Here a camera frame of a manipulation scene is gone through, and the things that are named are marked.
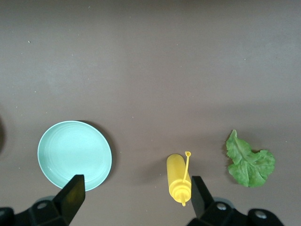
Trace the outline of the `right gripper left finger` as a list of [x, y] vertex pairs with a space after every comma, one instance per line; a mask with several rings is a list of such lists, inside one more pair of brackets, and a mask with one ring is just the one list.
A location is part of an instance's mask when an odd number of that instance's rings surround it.
[[69, 226], [85, 194], [84, 175], [75, 175], [56, 196], [42, 198], [23, 212], [0, 207], [0, 226]]

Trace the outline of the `green lettuce leaf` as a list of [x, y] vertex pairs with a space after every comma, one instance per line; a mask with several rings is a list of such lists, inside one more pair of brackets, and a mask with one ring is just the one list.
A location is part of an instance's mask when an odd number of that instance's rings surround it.
[[268, 150], [253, 152], [245, 140], [238, 138], [235, 129], [225, 144], [226, 155], [232, 161], [228, 172], [235, 181], [245, 187], [263, 186], [275, 169], [274, 155]]

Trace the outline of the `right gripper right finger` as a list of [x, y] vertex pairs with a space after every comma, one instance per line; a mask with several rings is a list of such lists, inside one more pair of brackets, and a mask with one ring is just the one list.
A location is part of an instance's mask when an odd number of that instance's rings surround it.
[[187, 226], [285, 226], [272, 212], [250, 209], [244, 215], [223, 201], [215, 201], [200, 176], [191, 178], [191, 201], [196, 217]]

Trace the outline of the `yellow squeeze bottle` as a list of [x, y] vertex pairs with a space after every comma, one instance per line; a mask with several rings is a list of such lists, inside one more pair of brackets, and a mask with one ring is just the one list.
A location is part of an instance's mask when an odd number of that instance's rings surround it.
[[186, 160], [179, 154], [167, 158], [167, 181], [170, 196], [182, 206], [191, 199], [191, 179], [188, 173], [191, 152], [185, 152]]

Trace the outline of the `mint green plate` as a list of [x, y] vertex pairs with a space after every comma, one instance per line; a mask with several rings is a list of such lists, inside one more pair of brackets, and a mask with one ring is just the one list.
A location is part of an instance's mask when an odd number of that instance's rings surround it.
[[45, 131], [38, 148], [41, 171], [63, 188], [75, 175], [83, 175], [85, 190], [100, 186], [112, 168], [112, 152], [105, 136], [81, 121], [59, 122]]

